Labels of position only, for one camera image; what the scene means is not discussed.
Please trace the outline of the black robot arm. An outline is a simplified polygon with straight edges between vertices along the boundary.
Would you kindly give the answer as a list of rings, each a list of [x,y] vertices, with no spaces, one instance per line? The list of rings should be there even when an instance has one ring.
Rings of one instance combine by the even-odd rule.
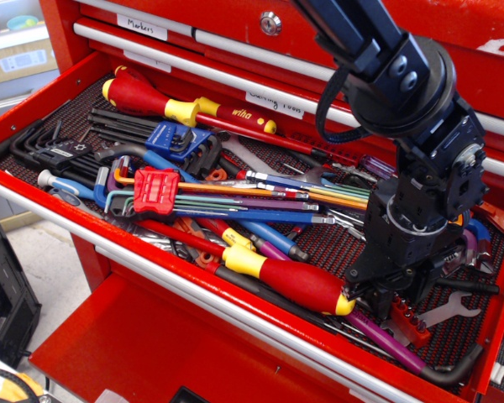
[[[379,181],[364,218],[366,245],[345,273],[350,298],[386,318],[395,294],[417,302],[440,271],[438,255],[480,205],[485,131],[456,89],[449,53],[400,29],[380,1],[297,1],[334,59],[316,111],[333,144],[375,134],[396,144],[397,173]]]

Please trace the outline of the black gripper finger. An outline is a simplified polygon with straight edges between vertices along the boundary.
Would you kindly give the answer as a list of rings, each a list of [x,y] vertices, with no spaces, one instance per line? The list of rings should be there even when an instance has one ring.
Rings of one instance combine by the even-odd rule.
[[[417,268],[405,297],[413,304],[422,301],[440,278],[444,267],[442,259],[426,259]]]
[[[363,299],[368,304],[370,311],[379,319],[386,320],[389,317],[391,303],[395,291],[385,288],[373,288],[364,293]]]

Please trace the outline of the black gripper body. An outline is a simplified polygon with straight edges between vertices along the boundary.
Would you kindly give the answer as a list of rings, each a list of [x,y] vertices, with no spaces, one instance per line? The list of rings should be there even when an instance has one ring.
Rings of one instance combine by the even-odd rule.
[[[450,222],[437,200],[407,178],[378,182],[365,213],[365,249],[345,271],[349,299],[380,289],[425,298],[440,275],[440,254],[466,227],[465,213]]]

